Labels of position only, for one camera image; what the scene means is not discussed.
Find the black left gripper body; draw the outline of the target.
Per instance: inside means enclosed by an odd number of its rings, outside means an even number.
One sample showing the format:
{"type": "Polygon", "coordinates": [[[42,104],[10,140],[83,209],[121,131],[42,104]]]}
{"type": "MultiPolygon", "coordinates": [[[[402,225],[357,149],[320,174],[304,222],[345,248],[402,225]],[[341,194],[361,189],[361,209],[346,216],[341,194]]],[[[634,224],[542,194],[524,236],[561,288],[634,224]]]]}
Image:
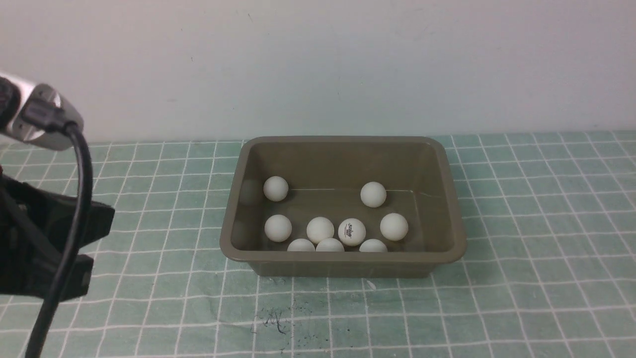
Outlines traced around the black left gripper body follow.
{"type": "MultiPolygon", "coordinates": [[[[1,177],[0,293],[44,298],[61,262],[77,199],[1,177]]],[[[91,202],[79,247],[106,237],[115,210],[91,202]]],[[[88,294],[94,260],[79,255],[61,301],[88,294]]]]}

